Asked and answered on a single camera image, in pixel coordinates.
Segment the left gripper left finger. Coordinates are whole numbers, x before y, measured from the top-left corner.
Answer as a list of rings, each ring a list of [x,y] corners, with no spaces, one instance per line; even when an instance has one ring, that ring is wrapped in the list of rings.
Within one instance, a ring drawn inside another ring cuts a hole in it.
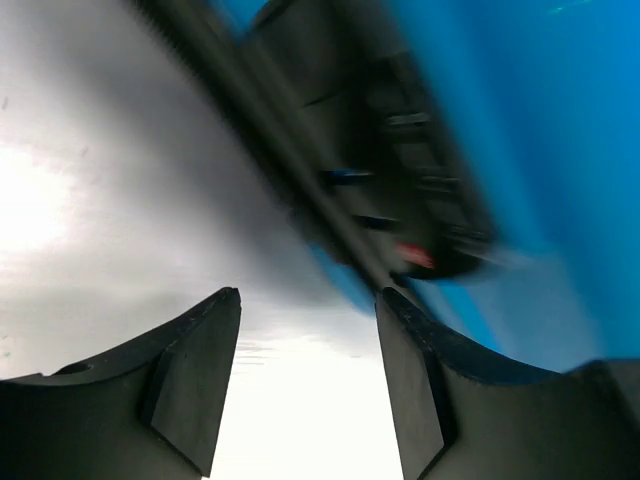
[[[2,477],[208,477],[240,317],[240,294],[225,287],[52,375],[3,381]]]

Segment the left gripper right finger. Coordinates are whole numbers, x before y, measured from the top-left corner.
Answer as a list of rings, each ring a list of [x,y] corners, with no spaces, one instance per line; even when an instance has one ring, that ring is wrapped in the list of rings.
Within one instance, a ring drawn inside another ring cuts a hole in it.
[[[566,373],[498,354],[398,291],[376,300],[407,479],[635,479],[639,363]]]

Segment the blue hard-shell suitcase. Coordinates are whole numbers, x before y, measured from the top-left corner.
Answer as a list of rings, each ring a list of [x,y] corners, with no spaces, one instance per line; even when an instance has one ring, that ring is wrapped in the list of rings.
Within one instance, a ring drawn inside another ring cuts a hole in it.
[[[331,281],[639,372],[635,1],[139,1]]]

